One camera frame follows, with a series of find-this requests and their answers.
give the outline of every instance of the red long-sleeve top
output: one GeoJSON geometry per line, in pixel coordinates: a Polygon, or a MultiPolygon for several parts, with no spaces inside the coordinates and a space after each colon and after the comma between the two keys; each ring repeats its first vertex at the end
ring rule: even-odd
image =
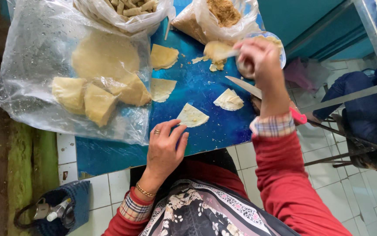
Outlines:
{"type": "MultiPolygon", "coordinates": [[[[258,169],[257,187],[261,192],[264,209],[301,235],[349,235],[346,228],[331,214],[312,188],[305,172],[299,139],[296,132],[284,137],[253,135],[258,169]]],[[[207,180],[228,187],[246,197],[243,184],[232,172],[214,165],[188,161],[191,178],[207,180]]],[[[138,199],[134,188],[130,197],[138,204],[149,205],[138,199]]],[[[133,222],[122,216],[120,208],[112,218],[104,235],[138,235],[149,219],[133,222]]]]}

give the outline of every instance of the pink knife handle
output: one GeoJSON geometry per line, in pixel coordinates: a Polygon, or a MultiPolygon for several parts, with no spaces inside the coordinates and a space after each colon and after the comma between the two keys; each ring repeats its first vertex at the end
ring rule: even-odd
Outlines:
{"type": "Polygon", "coordinates": [[[296,123],[299,123],[301,125],[306,124],[308,122],[308,119],[306,118],[306,115],[302,115],[299,112],[297,112],[295,109],[289,107],[290,112],[292,113],[293,119],[296,123]]]}

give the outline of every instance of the kitchen knife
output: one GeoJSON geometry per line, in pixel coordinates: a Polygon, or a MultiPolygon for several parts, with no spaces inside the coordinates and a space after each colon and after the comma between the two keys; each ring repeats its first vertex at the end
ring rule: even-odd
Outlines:
{"type": "MultiPolygon", "coordinates": [[[[242,80],[240,80],[238,78],[232,77],[232,76],[226,76],[226,78],[228,78],[233,83],[236,83],[241,88],[247,90],[252,95],[258,97],[259,99],[262,99],[263,93],[261,92],[261,89],[255,87],[255,86],[253,86],[253,85],[251,85],[251,84],[249,84],[249,83],[247,83],[245,81],[242,81],[242,80]]],[[[306,115],[300,114],[299,112],[297,112],[292,107],[289,107],[289,110],[291,111],[292,117],[293,117],[293,119],[295,120],[296,123],[303,125],[303,124],[305,124],[307,122],[306,115]]]]}

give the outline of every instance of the white tile floor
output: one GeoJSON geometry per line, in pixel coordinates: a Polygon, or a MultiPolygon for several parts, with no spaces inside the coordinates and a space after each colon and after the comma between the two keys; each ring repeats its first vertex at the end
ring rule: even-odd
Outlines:
{"type": "MultiPolygon", "coordinates": [[[[334,68],[334,75],[328,78],[328,85],[344,73],[363,70],[363,60],[325,62],[334,68]]],[[[300,105],[313,105],[323,96],[312,95],[294,90],[292,99],[300,105]]],[[[345,139],[322,128],[309,124],[298,127],[305,162],[347,153],[345,139]]],[[[58,134],[59,179],[65,184],[78,179],[76,170],[75,139],[71,135],[58,134]]],[[[251,143],[228,148],[234,159],[238,175],[244,183],[249,198],[263,207],[257,189],[255,153],[251,143]]],[[[353,166],[334,169],[330,164],[317,164],[306,168],[309,180],[332,214],[353,234],[377,236],[377,172],[358,169],[353,166]]],[[[123,201],[130,180],[130,171],[122,170],[88,179],[91,181],[90,220],[72,235],[100,235],[123,201]]]]}

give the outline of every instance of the plaid shirt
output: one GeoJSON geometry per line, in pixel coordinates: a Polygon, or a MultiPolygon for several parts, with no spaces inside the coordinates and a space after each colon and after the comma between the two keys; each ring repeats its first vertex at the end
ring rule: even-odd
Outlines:
{"type": "Polygon", "coordinates": [[[257,116],[251,122],[250,129],[260,137],[283,137],[293,133],[296,127],[292,114],[289,112],[265,118],[257,116]]]}
{"type": "Polygon", "coordinates": [[[130,195],[131,194],[129,192],[124,201],[121,203],[119,207],[120,214],[124,216],[126,219],[133,222],[139,222],[149,218],[154,203],[152,202],[149,205],[141,205],[136,203],[130,197],[130,195]]]}

